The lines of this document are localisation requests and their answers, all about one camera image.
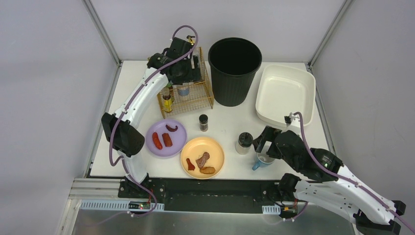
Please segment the black lid spice jar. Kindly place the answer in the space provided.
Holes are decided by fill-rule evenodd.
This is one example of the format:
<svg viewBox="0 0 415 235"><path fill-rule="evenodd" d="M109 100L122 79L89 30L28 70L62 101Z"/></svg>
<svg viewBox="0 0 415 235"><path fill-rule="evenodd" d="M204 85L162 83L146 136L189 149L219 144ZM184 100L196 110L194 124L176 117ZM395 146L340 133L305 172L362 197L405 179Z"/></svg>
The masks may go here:
<svg viewBox="0 0 415 235"><path fill-rule="evenodd" d="M248 132L243 132L238 136L236 142L236 152L240 155L246 155L249 152L249 149L253 143L253 137Z"/></svg>

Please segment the gold wire basket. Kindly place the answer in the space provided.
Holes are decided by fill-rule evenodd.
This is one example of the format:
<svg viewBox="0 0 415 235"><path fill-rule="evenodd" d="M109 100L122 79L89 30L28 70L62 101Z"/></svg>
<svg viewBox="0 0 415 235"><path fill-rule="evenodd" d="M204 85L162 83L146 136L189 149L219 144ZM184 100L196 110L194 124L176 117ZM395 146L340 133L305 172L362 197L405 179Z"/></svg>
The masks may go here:
<svg viewBox="0 0 415 235"><path fill-rule="evenodd" d="M157 94L157 101L163 118L170 118L179 114L195 111L203 108L213 108L214 95L210 84L210 78L206 63L204 61L204 53L201 47L197 47L194 52L199 57L200 70L202 80L200 82L183 83L182 85L188 85L190 93L187 98L180 98L177 92L177 86L174 87L175 101L172 103L172 112L166 113L163 109L162 94L161 91Z"/></svg>

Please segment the small yellow label bottle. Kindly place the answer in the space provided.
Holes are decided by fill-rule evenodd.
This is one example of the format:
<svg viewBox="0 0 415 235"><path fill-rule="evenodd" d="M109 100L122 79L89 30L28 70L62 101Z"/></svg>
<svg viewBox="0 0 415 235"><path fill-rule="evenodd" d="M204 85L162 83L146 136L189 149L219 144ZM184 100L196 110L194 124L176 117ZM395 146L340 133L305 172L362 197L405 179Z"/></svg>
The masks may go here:
<svg viewBox="0 0 415 235"><path fill-rule="evenodd" d="M163 102L163 109L166 113L172 112L172 96L170 90L167 87L164 87L161 91L162 94L162 102Z"/></svg>

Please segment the small black spice jar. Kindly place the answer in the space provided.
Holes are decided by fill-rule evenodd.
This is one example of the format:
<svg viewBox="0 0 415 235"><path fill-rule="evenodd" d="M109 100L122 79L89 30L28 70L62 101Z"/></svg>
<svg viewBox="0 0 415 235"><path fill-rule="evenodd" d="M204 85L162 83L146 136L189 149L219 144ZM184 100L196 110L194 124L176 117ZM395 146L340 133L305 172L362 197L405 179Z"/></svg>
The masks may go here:
<svg viewBox="0 0 415 235"><path fill-rule="evenodd" d="M199 116L199 127L202 132L205 132L208 130L208 116L205 114L202 114Z"/></svg>

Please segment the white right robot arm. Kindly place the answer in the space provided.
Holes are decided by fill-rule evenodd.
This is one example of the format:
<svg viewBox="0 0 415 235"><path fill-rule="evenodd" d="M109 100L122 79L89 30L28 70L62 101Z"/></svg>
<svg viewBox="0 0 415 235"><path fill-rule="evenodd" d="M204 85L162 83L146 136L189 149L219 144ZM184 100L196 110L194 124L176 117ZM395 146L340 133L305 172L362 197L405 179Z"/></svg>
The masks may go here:
<svg viewBox="0 0 415 235"><path fill-rule="evenodd" d="M370 189L334 154L309 147L305 135L266 126L253 140L255 152L283 160L295 172L327 186L320 189L291 173L285 173L277 189L282 197L296 198L331 211L364 235L400 233L406 205L389 200Z"/></svg>

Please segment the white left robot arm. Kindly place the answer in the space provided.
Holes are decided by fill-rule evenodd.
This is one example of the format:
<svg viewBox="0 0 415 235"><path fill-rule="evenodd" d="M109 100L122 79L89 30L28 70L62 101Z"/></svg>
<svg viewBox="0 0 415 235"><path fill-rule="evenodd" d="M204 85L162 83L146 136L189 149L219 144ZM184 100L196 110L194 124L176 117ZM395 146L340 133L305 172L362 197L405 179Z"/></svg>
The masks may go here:
<svg viewBox="0 0 415 235"><path fill-rule="evenodd" d="M101 118L104 135L109 143L109 163L126 164L130 158L140 156L145 137L137 130L149 102L166 87L191 82L197 70L193 52L197 47L196 36L183 40L173 37L169 47L152 55L143 76L127 100L113 113L105 112Z"/></svg>

